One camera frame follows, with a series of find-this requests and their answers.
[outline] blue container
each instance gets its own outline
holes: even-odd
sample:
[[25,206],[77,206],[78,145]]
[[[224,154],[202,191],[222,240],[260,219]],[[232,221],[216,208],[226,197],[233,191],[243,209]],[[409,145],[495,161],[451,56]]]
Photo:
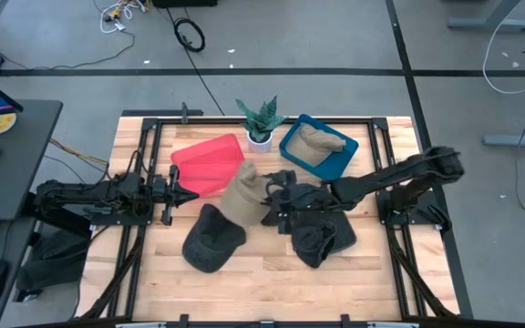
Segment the blue container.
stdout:
[[[342,150],[341,152],[335,152],[335,151],[332,152],[332,154],[329,155],[329,157],[326,160],[324,160],[322,163],[320,163],[316,167],[312,167],[311,165],[305,163],[304,161],[290,154],[287,151],[287,144],[289,143],[291,136],[299,128],[301,123],[307,123],[314,128],[321,129],[327,133],[335,134],[339,138],[344,139],[345,140],[344,150]],[[352,160],[352,157],[354,156],[357,148],[358,148],[357,141],[353,140],[352,138],[349,138],[348,136],[341,134],[340,132],[332,128],[329,128],[324,123],[308,115],[305,115],[305,114],[301,114],[301,116],[293,123],[293,126],[291,127],[291,129],[284,136],[283,140],[281,140],[281,144],[279,144],[279,150],[281,151],[281,155],[284,158],[289,159],[291,162],[310,171],[315,176],[321,178],[321,180],[333,180],[333,179],[340,178],[342,174],[344,173],[344,170],[347,167],[347,164],[349,164],[350,160]]]

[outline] wooden table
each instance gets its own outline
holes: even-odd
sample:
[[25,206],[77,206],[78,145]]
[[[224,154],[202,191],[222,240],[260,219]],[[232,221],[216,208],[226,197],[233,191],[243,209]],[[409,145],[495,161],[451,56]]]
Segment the wooden table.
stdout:
[[[411,119],[387,119],[396,159],[418,153]],[[131,152],[139,143],[142,120],[120,119],[110,158],[111,174],[127,167]],[[367,128],[351,124],[331,127],[360,145],[344,176],[373,172]],[[301,182],[318,182],[317,177],[280,156],[279,141],[289,128],[290,125],[283,125],[275,130],[272,152],[254,154],[248,150],[245,130],[240,125],[168,125],[162,130],[157,172],[167,176],[171,152],[233,133],[244,157],[253,160],[261,173],[294,169]],[[379,134],[378,138],[385,159]],[[181,256],[181,245],[202,205],[216,205],[220,196],[221,191],[181,205],[173,211],[170,227],[160,222],[163,206],[156,207],[143,249],[133,320],[177,321],[183,313],[189,314],[192,321],[338,321],[342,313],[357,321],[400,319],[386,231],[378,222],[374,194],[347,212],[357,236],[356,245],[330,255],[319,269],[309,268],[295,255],[290,236],[279,235],[276,227],[257,226],[247,230],[246,244],[218,272],[198,272]],[[411,226],[410,230],[422,277],[445,306],[458,313],[439,232],[431,225]],[[111,227],[90,247],[77,315],[90,308],[112,278],[120,234],[121,227]],[[416,314],[406,275],[405,285],[411,313]],[[126,289],[121,288],[118,313],[122,313]]]

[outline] black cap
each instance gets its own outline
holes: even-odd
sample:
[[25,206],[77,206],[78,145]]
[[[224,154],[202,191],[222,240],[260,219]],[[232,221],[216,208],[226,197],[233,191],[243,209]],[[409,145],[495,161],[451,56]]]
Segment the black cap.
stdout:
[[216,272],[245,242],[246,232],[242,227],[226,220],[215,206],[205,204],[183,242],[181,253],[201,272]]
[[312,268],[319,268],[335,244],[335,225],[319,219],[319,212],[299,212],[293,222],[291,242],[297,256]]

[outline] concrete floor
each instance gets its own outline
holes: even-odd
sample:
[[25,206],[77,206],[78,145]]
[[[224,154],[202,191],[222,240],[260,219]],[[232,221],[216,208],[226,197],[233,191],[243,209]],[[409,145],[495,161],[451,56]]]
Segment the concrete floor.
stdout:
[[[395,4],[413,69],[481,68],[490,34],[447,29],[446,19],[485,15],[495,2]],[[221,0],[216,7],[189,11],[206,34],[206,49],[193,55],[199,68],[401,68],[384,1]],[[525,1],[511,18],[525,19]],[[155,11],[134,11],[125,25],[136,35],[135,46],[117,59],[82,69],[191,68],[169,23]],[[94,61],[128,42],[127,36],[100,33],[91,1],[14,0],[0,16],[0,51],[29,67]],[[498,35],[489,69],[525,69],[523,50],[525,33]],[[512,68],[514,62],[520,66]],[[283,114],[413,115],[403,77],[204,79],[227,114],[239,113],[233,103],[237,97],[261,103],[278,95]],[[525,88],[525,77],[492,80],[507,90]],[[520,133],[525,94],[501,95],[480,77],[417,77],[416,82],[432,143],[460,150],[467,170],[445,190],[473,313],[478,319],[525,322],[525,213],[513,189],[514,152],[481,143],[486,133]],[[174,109],[185,101],[206,115],[218,115],[200,80],[192,76],[0,77],[0,88],[16,98],[63,101],[54,138],[104,159],[123,109]],[[77,159],[53,148],[48,155],[65,160],[87,180],[98,179],[97,171]],[[67,169],[44,160],[35,184],[52,178],[76,181]],[[520,153],[520,195],[525,201],[525,150]],[[35,301],[9,304],[1,326],[66,320],[75,299],[75,284],[50,288]]]

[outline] black baseball cap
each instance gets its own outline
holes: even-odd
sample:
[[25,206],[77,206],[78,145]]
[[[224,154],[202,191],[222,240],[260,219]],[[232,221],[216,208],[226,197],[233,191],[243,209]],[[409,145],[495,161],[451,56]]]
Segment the black baseball cap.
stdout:
[[181,248],[183,258],[201,272],[216,272],[246,242],[246,231],[211,204],[205,204]]

